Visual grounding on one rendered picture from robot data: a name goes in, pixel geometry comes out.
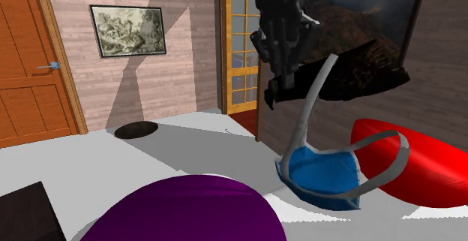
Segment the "yellow-framed glass door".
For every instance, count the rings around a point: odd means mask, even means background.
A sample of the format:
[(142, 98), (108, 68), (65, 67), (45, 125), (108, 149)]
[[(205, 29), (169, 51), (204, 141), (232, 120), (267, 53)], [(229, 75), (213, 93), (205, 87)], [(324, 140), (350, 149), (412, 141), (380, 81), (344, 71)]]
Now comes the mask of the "yellow-framed glass door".
[(250, 35), (260, 27), (255, 0), (220, 0), (222, 111), (230, 115), (257, 107), (260, 61)]

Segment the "brown wooden door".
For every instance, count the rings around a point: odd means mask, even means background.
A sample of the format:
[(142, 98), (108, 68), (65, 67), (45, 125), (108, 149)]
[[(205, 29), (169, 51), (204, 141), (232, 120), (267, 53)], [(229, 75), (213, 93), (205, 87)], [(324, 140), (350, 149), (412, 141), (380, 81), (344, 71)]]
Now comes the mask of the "brown wooden door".
[(0, 0), (0, 149), (88, 128), (50, 0)]

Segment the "red pillow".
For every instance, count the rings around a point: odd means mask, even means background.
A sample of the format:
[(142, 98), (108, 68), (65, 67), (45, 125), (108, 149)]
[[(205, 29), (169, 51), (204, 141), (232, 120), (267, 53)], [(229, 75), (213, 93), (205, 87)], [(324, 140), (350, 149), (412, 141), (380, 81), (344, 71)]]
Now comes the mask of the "red pillow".
[(418, 206), (451, 208), (468, 204), (468, 153), (426, 134), (376, 119), (354, 122), (350, 142), (381, 131), (398, 131), (409, 142), (403, 172), (379, 188)]

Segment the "black-framed grey wall picture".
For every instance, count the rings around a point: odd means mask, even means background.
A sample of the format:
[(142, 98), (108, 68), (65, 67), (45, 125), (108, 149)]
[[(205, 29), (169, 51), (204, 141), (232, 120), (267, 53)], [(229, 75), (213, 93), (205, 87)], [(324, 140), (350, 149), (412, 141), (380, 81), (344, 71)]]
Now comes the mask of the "black-framed grey wall picture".
[(167, 53), (161, 8), (90, 5), (89, 11), (100, 57)]

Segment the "black round disc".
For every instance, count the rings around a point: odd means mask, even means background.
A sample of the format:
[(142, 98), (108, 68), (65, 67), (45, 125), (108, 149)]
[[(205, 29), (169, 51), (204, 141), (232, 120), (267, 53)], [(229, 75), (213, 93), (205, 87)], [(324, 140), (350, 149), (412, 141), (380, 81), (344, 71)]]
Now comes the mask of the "black round disc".
[(153, 134), (158, 130), (158, 124), (150, 121), (138, 121), (128, 123), (117, 128), (114, 132), (114, 136), (119, 139), (130, 140)]

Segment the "black rough-textured object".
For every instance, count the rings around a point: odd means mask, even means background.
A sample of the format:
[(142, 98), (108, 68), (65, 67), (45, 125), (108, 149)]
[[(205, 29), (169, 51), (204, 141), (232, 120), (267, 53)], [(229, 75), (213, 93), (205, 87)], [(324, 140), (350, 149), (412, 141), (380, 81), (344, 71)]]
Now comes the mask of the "black rough-textured object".
[[(273, 108), (273, 103), (306, 98), (324, 64), (325, 59), (300, 65), (294, 73), (295, 85), (291, 89), (281, 88), (280, 77), (269, 80), (264, 101)], [(409, 81), (410, 75), (403, 65), (379, 40), (374, 39), (338, 56), (319, 91), (319, 98), (324, 101), (350, 101), (386, 92)]]

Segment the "large mountain landscape picture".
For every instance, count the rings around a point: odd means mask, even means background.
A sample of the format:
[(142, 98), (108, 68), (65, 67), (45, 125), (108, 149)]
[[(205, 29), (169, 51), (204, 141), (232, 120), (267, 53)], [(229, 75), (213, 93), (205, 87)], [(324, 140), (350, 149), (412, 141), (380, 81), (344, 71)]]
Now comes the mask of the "large mountain landscape picture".
[(342, 54), (376, 41), (390, 60), (401, 63), (421, 0), (307, 0), (306, 12), (324, 24), (307, 62)]

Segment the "purple pillow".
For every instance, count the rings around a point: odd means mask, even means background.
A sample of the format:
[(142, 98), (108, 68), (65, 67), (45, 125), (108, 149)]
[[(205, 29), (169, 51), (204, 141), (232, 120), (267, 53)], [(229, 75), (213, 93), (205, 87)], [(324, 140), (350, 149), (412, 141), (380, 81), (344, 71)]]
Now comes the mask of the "purple pillow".
[(287, 241), (267, 200), (234, 179), (158, 180), (108, 209), (81, 241)]

